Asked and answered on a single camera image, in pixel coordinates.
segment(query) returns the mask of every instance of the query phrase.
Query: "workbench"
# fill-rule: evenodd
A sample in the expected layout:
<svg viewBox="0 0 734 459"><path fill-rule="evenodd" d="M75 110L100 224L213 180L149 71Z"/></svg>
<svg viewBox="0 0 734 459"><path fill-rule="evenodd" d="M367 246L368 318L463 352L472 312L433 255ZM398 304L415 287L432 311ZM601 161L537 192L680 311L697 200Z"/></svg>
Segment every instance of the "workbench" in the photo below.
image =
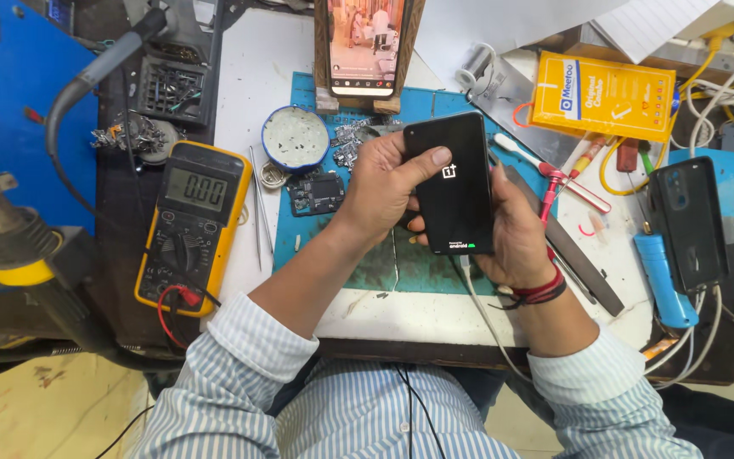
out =
<svg viewBox="0 0 734 459"><path fill-rule="evenodd" d="M260 130L270 112L291 99L293 72L311 73L313 62L313 19L311 16L269 11L259 7L242 7L232 11L232 17L220 21L232 25L222 36L219 48L218 99L215 124L207 130L189 132L189 139L213 143L219 148L248 153L254 147L257 163L266 157L261 145ZM99 22L106 21L99 17ZM89 37L105 36L90 31ZM510 62L521 72L534 70L534 54L516 51L509 55ZM441 89L443 83L417 56L413 56L406 78L406 87ZM111 75L101 85L99 126L107 126L122 109L122 87L119 74ZM684 116L678 126L687 127ZM594 193L613 205L603 217L606 230L603 238L589 237L580 229L590 232L591 210L570 193L559 199L559 221L575 239L625 305L617 317L611 317L599 305L591 305L571 283L581 303L592 317L608 323L618 336L636 349L652 344L661 332L654 327L649 288L644 279L632 236L640 227L641 214L635 198L607 194L598 182L597 157L580 181ZM126 155L99 151L97 207L116 221L138 222L134 199L134 184L129 173ZM609 183L617 188L630 186L627 180L618 180L616 172L609 172ZM141 175L141 189L147 215L151 214L161 182L161 171L149 170ZM271 235L276 235L279 194L265 193L265 210ZM254 209L253 185L246 204ZM257 270L254 219L237 230L223 290L250 292L271 273L271 259L267 239L262 237L263 269ZM88 290L116 329L124 344L165 347L166 339L158 323L155 309L140 305L132 296L132 286L141 257L142 237L120 234L98 224L96 236L104 254L104 272L97 276ZM407 244L405 240L396 241ZM729 247L729 260L734 260L734 246ZM635 260L634 263L624 260ZM734 310L734 264L731 276L722 284L724 302ZM316 335L321 339L320 354L328 357L433 362L443 364L504 368L500 350L477 314L467 295L434 293L390 292L378 297L379 291L343 289L322 318ZM708 295L701 313L701 324L694 333L696 353L706 339L706 332L714 317L715 304ZM493 314L498 330L509 346L524 346L525 339L514 313ZM183 318L182 328L191 336L199 333L198 320ZM63 337L56 326L29 299L19 291L0 296L0 332L29 334L39 337ZM525 364L523 347L511 349L512 359ZM687 359L681 352L662 366L654 376L674 377ZM734 382L734 325L722 324L706 363L693 373L688 381L727 385Z"/></svg>

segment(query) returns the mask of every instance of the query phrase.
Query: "paper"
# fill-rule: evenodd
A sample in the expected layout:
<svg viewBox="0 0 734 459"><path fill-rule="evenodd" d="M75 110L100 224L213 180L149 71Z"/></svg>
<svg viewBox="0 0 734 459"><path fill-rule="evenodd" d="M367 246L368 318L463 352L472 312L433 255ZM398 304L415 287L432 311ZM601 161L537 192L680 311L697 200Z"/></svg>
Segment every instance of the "paper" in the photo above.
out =
<svg viewBox="0 0 734 459"><path fill-rule="evenodd" d="M630 0L590 24L638 64L719 0Z"/></svg>
<svg viewBox="0 0 734 459"><path fill-rule="evenodd" d="M427 0L415 51L447 91L476 43L502 54L594 19L627 0Z"/></svg>
<svg viewBox="0 0 734 459"><path fill-rule="evenodd" d="M192 0L192 4L194 5L194 19L198 21L200 29L203 32L214 32L211 27L203 26L203 24L211 24L211 20L214 18L215 5L202 0Z"/></svg>

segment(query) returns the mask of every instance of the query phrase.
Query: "digital multimeter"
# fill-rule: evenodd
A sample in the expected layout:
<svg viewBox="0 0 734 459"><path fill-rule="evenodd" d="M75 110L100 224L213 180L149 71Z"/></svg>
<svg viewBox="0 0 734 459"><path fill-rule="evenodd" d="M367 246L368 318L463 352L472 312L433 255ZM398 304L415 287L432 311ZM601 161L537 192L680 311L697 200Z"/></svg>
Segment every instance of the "digital multimeter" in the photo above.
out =
<svg viewBox="0 0 734 459"><path fill-rule="evenodd" d="M194 289L189 280L217 296L251 171L236 153L189 141L172 146L135 284L138 301L157 308L170 285ZM213 308L204 296L191 307L180 301L177 313L201 317Z"/></svg>

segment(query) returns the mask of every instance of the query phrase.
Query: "white table surface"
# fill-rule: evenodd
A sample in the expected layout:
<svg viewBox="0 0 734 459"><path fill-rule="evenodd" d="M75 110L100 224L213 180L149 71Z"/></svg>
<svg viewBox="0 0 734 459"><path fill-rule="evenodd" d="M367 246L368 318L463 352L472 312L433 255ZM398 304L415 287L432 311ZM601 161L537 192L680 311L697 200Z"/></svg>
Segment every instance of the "white table surface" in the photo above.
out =
<svg viewBox="0 0 734 459"><path fill-rule="evenodd" d="M507 55L507 59L524 74L533 77L536 68L533 54L513 51ZM260 138L262 124L273 110L291 102L293 71L312 73L312 63L313 18L254 8L247 10L223 34L215 145L244 155L248 154L249 146L253 146L257 163L261 166L267 159ZM404 85L443 88L443 83L417 53L412 56ZM598 165L603 157L604 153L600 154L577 179L613 205L609 214L602 215L606 225L603 237L587 237L578 229L581 225L586 232L591 232L589 212L592 208L571 193L563 193L559 198L559 221L597 269L607 273L607 281L624 303L625 310L613 318L601 306L591 305L572 282L569 281L568 285L592 317L609 323L619 337L639 348L645 345L650 336L652 321L649 288L632 243L632 236L638 232L641 214L634 197L617 197L602 189L598 181ZM611 170L608 172L609 183L625 190L630 185L626 178L624 183L618 180L613 169L614 162L611 161ZM643 179L639 173L635 175L635 181ZM279 193L267 191L263 197L268 227L275 237ZM253 215L253 185L248 190L246 204ZM254 219L250 218L237 230L223 280L224 291L230 289L248 293L270 276L272 260L268 239L264 228L260 230L262 271L259 271L256 260ZM407 244L405 240L396 242ZM491 333L468 295L391 292L381 299L376 298L379 293L342 289L321 319L316 335L495 346ZM489 302L492 300L491 297L481 298L485 299L489 299ZM516 314L491 309L489 315L496 321L504 344L525 346Z"/></svg>

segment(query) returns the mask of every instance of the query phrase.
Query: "striped shirt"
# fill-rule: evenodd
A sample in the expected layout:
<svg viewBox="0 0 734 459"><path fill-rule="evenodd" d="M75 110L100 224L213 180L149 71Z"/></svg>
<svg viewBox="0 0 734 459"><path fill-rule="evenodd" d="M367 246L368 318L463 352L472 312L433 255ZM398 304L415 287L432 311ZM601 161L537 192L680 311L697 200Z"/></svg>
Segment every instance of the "striped shirt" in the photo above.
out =
<svg viewBox="0 0 734 459"><path fill-rule="evenodd" d="M319 342L286 329L234 294L187 352L164 390L133 457L407 457L409 399L393 366L321 360L306 387L273 418L274 395ZM529 355L536 389L554 408L559 457L701 457L673 438L661 398L643 378L644 358L600 324L597 340L567 357ZM428 409L447 458L519 457L489 437L466 391L440 367L409 382ZM440 457L413 404L413 457Z"/></svg>

